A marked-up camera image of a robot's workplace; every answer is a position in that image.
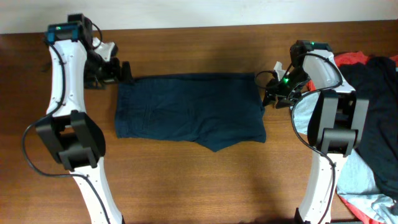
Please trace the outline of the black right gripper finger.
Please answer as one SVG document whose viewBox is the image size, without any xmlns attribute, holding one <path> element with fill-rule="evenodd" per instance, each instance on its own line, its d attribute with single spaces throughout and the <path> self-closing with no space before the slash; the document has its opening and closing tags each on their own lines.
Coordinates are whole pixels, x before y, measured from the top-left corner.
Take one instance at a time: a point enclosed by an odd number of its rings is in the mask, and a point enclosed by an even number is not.
<svg viewBox="0 0 398 224">
<path fill-rule="evenodd" d="M 266 91 L 262 101 L 263 107 L 266 107 L 268 105 L 275 105 L 276 102 L 277 102 L 277 95 L 275 93 Z"/>
<path fill-rule="evenodd" d="M 281 109 L 286 107 L 291 107 L 298 101 L 298 98 L 284 98 L 284 97 L 277 97 L 275 102 L 275 109 Z"/>
</svg>

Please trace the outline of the navy blue shorts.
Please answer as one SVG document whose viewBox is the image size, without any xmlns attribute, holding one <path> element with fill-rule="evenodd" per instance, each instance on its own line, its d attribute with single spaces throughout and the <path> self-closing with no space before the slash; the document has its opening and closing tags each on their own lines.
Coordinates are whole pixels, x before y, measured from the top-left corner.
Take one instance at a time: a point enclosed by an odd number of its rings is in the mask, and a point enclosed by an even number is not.
<svg viewBox="0 0 398 224">
<path fill-rule="evenodd" d="M 266 141 L 265 108 L 253 73 L 137 78 L 118 86 L 118 138 L 190 141 L 220 151 Z"/>
</svg>

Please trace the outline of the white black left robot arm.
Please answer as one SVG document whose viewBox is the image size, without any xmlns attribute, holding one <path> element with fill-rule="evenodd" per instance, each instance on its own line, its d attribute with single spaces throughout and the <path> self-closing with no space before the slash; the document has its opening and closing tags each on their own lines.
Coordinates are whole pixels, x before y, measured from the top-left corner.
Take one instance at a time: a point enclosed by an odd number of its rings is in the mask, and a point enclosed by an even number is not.
<svg viewBox="0 0 398 224">
<path fill-rule="evenodd" d="M 96 25 L 83 14 L 51 24 L 45 43 L 52 60 L 52 89 L 46 115 L 34 122 L 54 161 L 80 189 L 92 223 L 124 223 L 104 170 L 106 143 L 100 127 L 87 115 L 84 90 L 132 80 L 129 62 L 120 62 L 114 42 L 95 37 Z"/>
</svg>

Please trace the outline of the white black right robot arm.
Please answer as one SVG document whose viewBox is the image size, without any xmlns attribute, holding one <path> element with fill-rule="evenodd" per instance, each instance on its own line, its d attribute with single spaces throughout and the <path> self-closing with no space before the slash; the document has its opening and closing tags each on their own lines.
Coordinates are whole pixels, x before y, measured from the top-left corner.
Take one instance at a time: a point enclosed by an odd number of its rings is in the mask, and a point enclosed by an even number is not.
<svg viewBox="0 0 398 224">
<path fill-rule="evenodd" d="M 331 47 L 324 42 L 298 40 L 290 47 L 286 70 L 276 63 L 264 86 L 263 106 L 291 109 L 310 96 L 317 101 L 301 142 L 312 150 L 312 166 L 305 196 L 295 210 L 295 223 L 330 223 L 338 178 L 363 135 L 369 101 L 339 71 Z"/>
</svg>

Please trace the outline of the red orange garment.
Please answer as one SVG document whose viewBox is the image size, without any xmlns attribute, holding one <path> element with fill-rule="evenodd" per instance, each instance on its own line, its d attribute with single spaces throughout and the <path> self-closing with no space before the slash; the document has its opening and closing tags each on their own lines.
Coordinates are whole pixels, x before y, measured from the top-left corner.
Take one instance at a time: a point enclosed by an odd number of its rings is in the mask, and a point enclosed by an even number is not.
<svg viewBox="0 0 398 224">
<path fill-rule="evenodd" d="M 342 65 L 354 65 L 356 63 L 366 64 L 370 60 L 371 56 L 363 54 L 362 51 L 359 52 L 347 52 L 339 54 L 335 57 L 335 63 L 337 67 Z M 397 68 L 397 55 L 390 57 L 390 59 L 396 64 Z M 312 81 L 309 81 L 304 88 L 304 91 L 315 91 L 315 85 Z"/>
</svg>

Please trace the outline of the dark navy garment pile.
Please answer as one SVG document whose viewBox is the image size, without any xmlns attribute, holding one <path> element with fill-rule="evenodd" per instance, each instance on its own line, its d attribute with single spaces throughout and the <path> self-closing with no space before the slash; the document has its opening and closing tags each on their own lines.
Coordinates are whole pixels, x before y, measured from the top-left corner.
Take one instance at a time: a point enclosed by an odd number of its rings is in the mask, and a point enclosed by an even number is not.
<svg viewBox="0 0 398 224">
<path fill-rule="evenodd" d="M 340 66 L 358 96 L 369 100 L 357 152 L 373 172 L 378 189 L 397 200 L 397 71 L 387 57 Z"/>
</svg>

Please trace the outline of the light blue patterned cloth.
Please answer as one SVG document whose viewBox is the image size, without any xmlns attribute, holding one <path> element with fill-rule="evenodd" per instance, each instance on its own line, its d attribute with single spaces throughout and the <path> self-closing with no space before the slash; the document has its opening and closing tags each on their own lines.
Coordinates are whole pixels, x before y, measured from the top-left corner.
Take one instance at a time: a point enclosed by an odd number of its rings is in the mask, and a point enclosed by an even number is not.
<svg viewBox="0 0 398 224">
<path fill-rule="evenodd" d="M 304 99 L 298 106 L 301 111 L 292 114 L 292 121 L 299 122 L 293 125 L 296 134 L 307 134 L 316 101 L 316 96 Z M 348 203 L 349 209 L 363 223 L 397 223 L 397 200 L 384 195 L 378 189 L 372 170 L 357 152 L 358 146 L 352 150 L 341 171 L 335 194 Z"/>
</svg>

